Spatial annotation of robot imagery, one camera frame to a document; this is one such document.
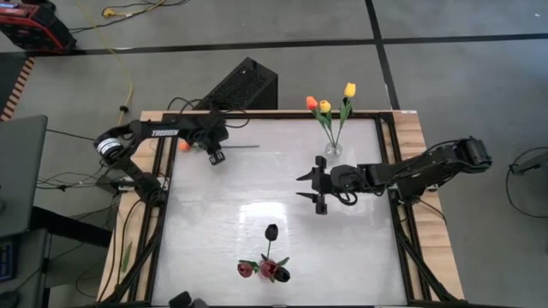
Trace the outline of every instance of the gray floor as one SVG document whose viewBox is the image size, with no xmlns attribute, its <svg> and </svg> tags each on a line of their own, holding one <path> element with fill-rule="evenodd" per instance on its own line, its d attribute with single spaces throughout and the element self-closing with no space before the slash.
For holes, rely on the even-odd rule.
<svg viewBox="0 0 548 308">
<path fill-rule="evenodd" d="M 98 13 L 107 2 L 84 3 L 95 20 L 103 22 Z M 69 0 L 57 4 L 69 27 L 86 26 Z M 374 4 L 386 38 L 545 33 L 548 26 L 548 7 L 540 0 L 375 0 Z M 105 28 L 104 33 L 115 47 L 372 36 L 362 1 L 304 0 L 193 0 Z M 91 31 L 76 38 L 82 48 L 101 48 Z M 0 38 L 0 52 L 10 50 L 16 49 Z M 545 306 L 548 222 L 511 209 L 504 196 L 504 176 L 520 152 L 548 144 L 542 127 L 548 111 L 547 51 L 545 40 L 386 46 L 400 105 L 419 111 L 427 143 L 472 134 L 485 141 L 493 156 L 487 173 L 457 176 L 440 192 L 464 293 L 476 303 Z M 162 110 L 174 96 L 205 95 L 245 56 L 280 74 L 282 109 L 303 109 L 307 95 L 336 101 L 348 81 L 358 84 L 357 108 L 390 107 L 374 46 L 196 51 L 122 57 L 135 81 L 132 117 L 142 110 Z M 117 106 L 123 103 L 127 87 L 112 56 L 39 58 L 16 116 L 47 114 L 51 128 L 95 137 L 116 123 Z M 89 143 L 48 134 L 41 175 L 92 173 L 97 161 Z M 543 213 L 548 197 L 545 182 L 545 175 L 533 172 L 512 179 L 510 190 L 524 210 Z M 97 210 L 109 202 L 109 194 L 94 189 L 37 196 L 37 204 L 65 215 Z M 94 218 L 98 225 L 104 219 Z M 74 245 L 57 243 L 59 252 Z M 65 265 L 58 265 L 68 273 L 56 276 L 59 283 L 74 281 L 101 258 L 104 251 L 86 246 L 68 255 Z M 96 267 L 89 276 L 100 271 L 100 265 Z M 97 280 L 86 280 L 82 286 L 93 293 Z M 65 285 L 56 288 L 51 306 L 87 300 L 74 285 Z"/>
</svg>

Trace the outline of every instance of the wooden table frame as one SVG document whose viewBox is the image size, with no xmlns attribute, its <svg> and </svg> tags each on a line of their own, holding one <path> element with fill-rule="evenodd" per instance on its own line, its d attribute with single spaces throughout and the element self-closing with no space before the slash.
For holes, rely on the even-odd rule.
<svg viewBox="0 0 548 308">
<path fill-rule="evenodd" d="M 185 114 L 199 114 L 207 111 L 187 111 Z M 169 111 L 145 111 L 141 120 L 161 121 L 164 115 L 173 113 Z M 248 111 L 233 113 L 234 118 L 270 118 L 270 119 L 306 119 L 313 118 L 309 111 Z M 354 117 L 372 118 L 376 122 L 378 131 L 381 156 L 384 163 L 394 163 L 421 154 L 425 149 L 425 141 L 420 128 L 419 117 L 415 111 L 355 111 Z M 144 171 L 154 175 L 166 175 L 171 177 L 172 164 L 176 153 L 176 139 L 147 139 L 141 143 L 139 149 L 132 156 L 132 160 Z M 422 197 L 428 204 L 441 210 L 438 195 L 434 192 L 426 192 Z M 100 294 L 104 291 L 102 299 L 108 297 L 114 291 L 118 280 L 118 264 L 122 250 L 122 226 L 127 224 L 125 232 L 126 247 L 133 243 L 132 251 L 129 254 L 128 269 L 134 264 L 135 256 L 141 254 L 146 242 L 151 238 L 160 218 L 160 225 L 163 224 L 165 208 L 146 208 L 139 202 L 135 209 L 128 213 L 137 202 L 135 192 L 126 192 L 122 195 L 118 210 L 116 232 L 110 243 L 109 254 L 104 267 L 103 278 L 99 288 Z M 403 228 L 412 240 L 415 249 L 421 254 L 423 260 L 429 266 L 434 275 L 445 287 L 457 298 L 462 298 L 461 283 L 456 271 L 455 260 L 450 246 L 449 236 L 444 221 L 434 211 L 420 205 L 403 209 L 401 206 L 394 206 L 393 221 L 402 223 Z M 116 237 L 116 254 L 113 254 L 114 239 Z M 158 261 L 159 245 L 146 260 L 138 279 L 134 281 L 131 288 L 126 292 L 124 301 L 145 301 L 152 300 L 154 277 L 156 275 L 156 262 Z M 406 296 L 411 299 L 430 299 L 430 288 L 424 277 L 419 273 L 414 263 L 409 259 L 407 253 L 398 244 L 398 254 L 402 266 L 403 282 Z M 121 273 L 120 280 L 127 274 Z"/>
</svg>

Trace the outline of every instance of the black metal frame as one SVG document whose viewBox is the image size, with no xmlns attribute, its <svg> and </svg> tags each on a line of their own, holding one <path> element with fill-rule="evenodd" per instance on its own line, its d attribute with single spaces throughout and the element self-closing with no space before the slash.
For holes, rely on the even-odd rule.
<svg viewBox="0 0 548 308">
<path fill-rule="evenodd" d="M 176 117 L 177 114 L 175 113 L 166 113 L 164 114 L 163 120 L 170 120 L 171 118 Z M 300 112 L 258 112 L 258 113 L 230 113 L 225 115 L 227 119 L 263 119 L 263 120 L 289 120 L 289 119 L 314 119 L 314 116 L 312 113 L 300 113 Z M 333 118 L 338 118 L 338 114 L 333 114 Z M 383 122 L 388 125 L 389 133 L 390 133 L 390 142 L 392 144 L 392 148 L 394 151 L 394 158 L 396 161 L 401 161 L 401 152 L 399 149 L 399 144 L 397 142 L 397 136 L 396 136 L 396 126 L 394 123 L 394 117 L 391 112 L 354 112 L 350 118 L 352 119 L 371 119 L 375 121 L 375 126 L 377 129 L 377 136 L 378 136 L 378 145 L 381 150 L 381 157 L 383 160 L 383 163 L 388 163 L 388 149 L 385 144 L 384 140 L 384 130 L 383 130 Z M 176 155 L 176 138 L 171 138 L 171 144 L 169 149 L 169 157 L 166 167 L 166 177 L 171 178 L 173 174 L 173 165 L 175 161 L 175 155 Z M 165 145 L 165 139 L 160 139 L 158 142 L 158 147 L 156 149 L 156 155 L 154 157 L 154 164 L 152 167 L 152 172 L 155 175 L 161 175 L 160 170 L 160 164 L 162 161 L 162 156 L 164 154 L 164 145 Z M 396 226 L 397 224 L 401 224 L 400 217 L 398 213 L 398 202 L 396 195 L 393 193 L 389 193 L 389 201 L 390 201 L 390 213 L 392 215 L 392 221 L 394 226 L 394 233 L 396 235 Z M 165 220 L 165 211 L 167 206 L 163 206 L 160 208 L 160 212 L 158 214 L 158 220 L 157 224 L 160 224 L 162 227 L 164 225 Z M 407 219 L 407 225 L 408 229 L 411 231 L 412 235 L 412 245 L 414 249 L 420 253 L 420 244 L 418 241 L 418 234 L 416 232 L 416 224 L 414 220 L 414 214 L 410 207 L 408 207 L 408 213 L 406 212 L 406 215 L 408 216 Z M 138 252 L 139 255 L 140 252 L 142 252 L 145 244 L 146 244 L 146 238 L 148 235 L 148 231 L 150 228 L 150 222 L 152 217 L 152 207 L 148 209 L 145 212 L 144 218 L 143 218 L 143 226 L 140 231 L 140 238 L 139 238 L 139 246 L 138 246 Z M 146 293 L 145 293 L 145 302 L 151 302 L 152 301 L 152 291 L 154 289 L 154 283 L 156 281 L 156 272 L 158 269 L 158 255 L 160 252 L 162 241 L 160 239 L 160 243 L 156 246 L 154 249 L 151 258 L 151 268 L 148 273 L 148 278 L 146 282 Z M 409 266 L 408 266 L 408 260 L 407 260 L 407 254 L 403 247 L 398 243 L 397 244 L 397 251 L 398 251 L 398 257 L 400 259 L 400 265 L 402 267 L 402 280 L 403 280 L 403 286 L 405 289 L 405 294 L 408 302 L 413 301 L 414 293 L 413 293 L 413 285 L 411 282 L 411 275 L 409 272 Z M 429 293 L 429 287 L 424 280 L 424 277 L 420 275 L 421 279 L 421 288 L 423 292 L 424 299 L 429 300 L 430 299 L 430 293 Z M 139 284 L 139 277 L 135 279 L 129 289 L 129 297 L 128 302 L 136 301 L 136 294 L 137 294 L 137 287 Z"/>
</svg>

